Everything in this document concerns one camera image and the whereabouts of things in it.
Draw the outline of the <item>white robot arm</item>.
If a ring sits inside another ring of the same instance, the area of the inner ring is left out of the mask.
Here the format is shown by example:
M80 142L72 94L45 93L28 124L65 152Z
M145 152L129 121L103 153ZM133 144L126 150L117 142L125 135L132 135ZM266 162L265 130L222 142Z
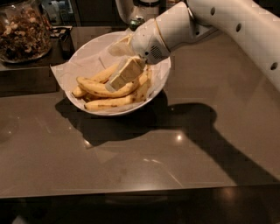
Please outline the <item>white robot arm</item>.
M112 44L114 56L156 65L182 45L226 33L280 90L280 21L253 0L185 0Z

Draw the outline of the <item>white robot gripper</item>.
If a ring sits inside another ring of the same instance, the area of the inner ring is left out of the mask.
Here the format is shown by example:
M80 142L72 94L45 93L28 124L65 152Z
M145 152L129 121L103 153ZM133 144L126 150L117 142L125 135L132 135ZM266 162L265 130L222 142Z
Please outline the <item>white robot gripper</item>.
M112 56L133 56L121 60L105 88L115 92L138 77L145 63L156 65L167 59L183 44L194 41L195 25L184 2L179 2L163 14L140 25L133 35L128 34L108 47Z

